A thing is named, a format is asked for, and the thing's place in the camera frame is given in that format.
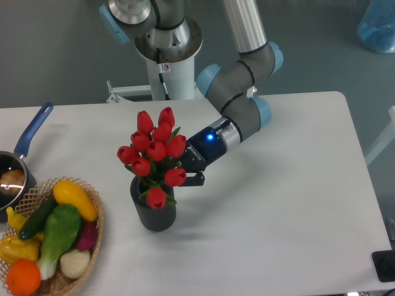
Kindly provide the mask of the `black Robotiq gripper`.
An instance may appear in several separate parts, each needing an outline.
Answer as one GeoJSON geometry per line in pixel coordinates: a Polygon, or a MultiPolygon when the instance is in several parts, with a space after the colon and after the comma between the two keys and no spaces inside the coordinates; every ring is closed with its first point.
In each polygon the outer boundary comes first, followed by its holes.
{"type": "Polygon", "coordinates": [[[181,167],[187,173],[196,174],[187,176],[180,187],[204,184],[205,176],[202,171],[228,152],[227,142],[221,135],[223,130],[223,126],[208,126],[186,141],[185,151],[180,157],[181,167]]]}

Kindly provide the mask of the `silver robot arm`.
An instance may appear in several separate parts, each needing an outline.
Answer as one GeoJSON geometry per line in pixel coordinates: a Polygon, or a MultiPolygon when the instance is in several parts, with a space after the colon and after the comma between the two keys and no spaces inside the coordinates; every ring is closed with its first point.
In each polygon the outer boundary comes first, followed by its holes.
{"type": "Polygon", "coordinates": [[[186,186],[204,183],[203,171],[271,119],[266,101],[252,95],[255,83],[276,72],[283,56],[267,40],[255,1],[224,1],[238,60],[230,68],[212,64],[196,75],[202,46],[199,25],[186,16],[183,1],[106,1],[99,10],[120,42],[135,44],[145,60],[155,101],[192,99],[199,91],[220,118],[187,140],[181,165],[186,186]]]}

